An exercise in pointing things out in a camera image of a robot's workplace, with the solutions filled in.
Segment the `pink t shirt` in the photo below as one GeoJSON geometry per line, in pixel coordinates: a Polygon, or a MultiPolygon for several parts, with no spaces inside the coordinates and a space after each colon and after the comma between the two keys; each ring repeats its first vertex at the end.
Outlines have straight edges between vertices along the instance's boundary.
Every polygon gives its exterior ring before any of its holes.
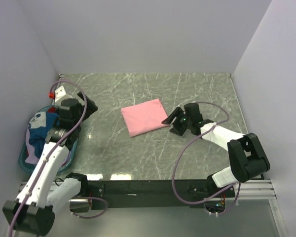
{"type": "Polygon", "coordinates": [[[162,122],[168,117],[159,99],[121,109],[130,137],[167,127],[162,122]]]}

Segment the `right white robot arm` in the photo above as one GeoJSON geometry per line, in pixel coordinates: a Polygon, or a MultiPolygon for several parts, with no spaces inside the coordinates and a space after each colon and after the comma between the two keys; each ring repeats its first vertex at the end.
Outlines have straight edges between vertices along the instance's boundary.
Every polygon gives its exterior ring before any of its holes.
{"type": "Polygon", "coordinates": [[[206,141],[225,149],[229,166],[207,178],[207,193],[218,197],[224,187],[234,183],[245,183],[270,170],[270,163],[258,136],[243,134],[220,126],[219,122],[204,119],[197,103],[189,103],[175,110],[162,121],[172,125],[170,132],[182,136],[186,130],[206,141]]]}

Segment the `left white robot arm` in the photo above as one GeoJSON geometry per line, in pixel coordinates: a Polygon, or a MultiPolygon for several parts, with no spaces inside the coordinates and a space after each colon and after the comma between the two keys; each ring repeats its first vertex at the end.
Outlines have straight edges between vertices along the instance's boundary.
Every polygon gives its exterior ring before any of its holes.
{"type": "Polygon", "coordinates": [[[47,235],[56,213],[67,201],[89,196],[87,177],[78,173],[70,173],[55,191],[49,191],[62,162],[79,138],[81,123],[98,109],[84,92],[80,91],[78,96],[84,100],[83,104],[75,98],[61,100],[59,116],[47,134],[38,164],[16,199],[7,200],[2,208],[10,237],[13,231],[47,235]]]}

